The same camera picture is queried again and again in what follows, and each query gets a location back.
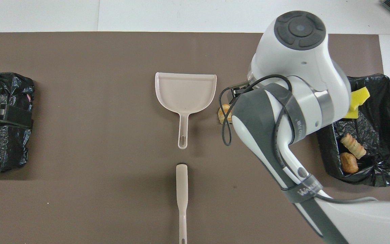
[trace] white brush handle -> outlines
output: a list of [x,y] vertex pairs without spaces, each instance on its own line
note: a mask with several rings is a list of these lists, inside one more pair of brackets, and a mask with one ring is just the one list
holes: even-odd
[[188,207],[188,167],[179,164],[175,168],[177,184],[177,205],[179,211],[179,244],[187,244],[186,208]]

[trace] black plastic bag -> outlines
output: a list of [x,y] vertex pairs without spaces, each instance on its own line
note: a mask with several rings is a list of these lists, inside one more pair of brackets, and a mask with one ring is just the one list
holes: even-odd
[[[15,73],[0,73],[0,106],[11,105],[12,111],[30,114],[33,99],[33,80]],[[28,128],[0,123],[0,172],[21,168],[26,164],[26,143],[32,127],[32,122],[30,123]]]
[[[317,132],[325,170],[351,184],[390,186],[390,79],[383,74],[348,79],[351,91],[366,87],[370,98],[359,106],[358,119],[341,119]],[[340,142],[347,133],[367,151],[354,174],[344,173],[339,159],[349,152]]]

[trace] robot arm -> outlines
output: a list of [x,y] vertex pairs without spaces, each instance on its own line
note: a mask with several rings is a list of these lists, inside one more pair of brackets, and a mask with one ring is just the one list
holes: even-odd
[[350,85],[330,59],[322,21],[303,11],[278,17],[248,80],[232,105],[234,130],[314,231],[328,243],[390,243],[390,202],[330,198],[288,148],[348,111]]

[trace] brown table surface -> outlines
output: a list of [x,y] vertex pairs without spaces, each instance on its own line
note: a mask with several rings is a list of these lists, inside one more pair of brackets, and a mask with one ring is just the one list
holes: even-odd
[[[0,243],[177,243],[179,162],[189,166],[189,243],[322,243],[238,137],[221,139],[218,95],[246,79],[260,37],[0,33],[0,72],[37,88],[29,161],[0,175]],[[349,76],[383,72],[377,35],[330,35],[329,48]],[[214,102],[189,117],[185,150],[156,72],[218,76]],[[390,187],[328,176],[315,135],[291,149],[331,196],[390,200]]]

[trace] yellow sponge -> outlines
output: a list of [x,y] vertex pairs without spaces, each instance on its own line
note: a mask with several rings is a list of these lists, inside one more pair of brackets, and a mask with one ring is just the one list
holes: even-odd
[[370,93],[366,87],[356,90],[351,93],[350,107],[344,119],[357,119],[359,117],[358,107],[362,105],[370,97]]

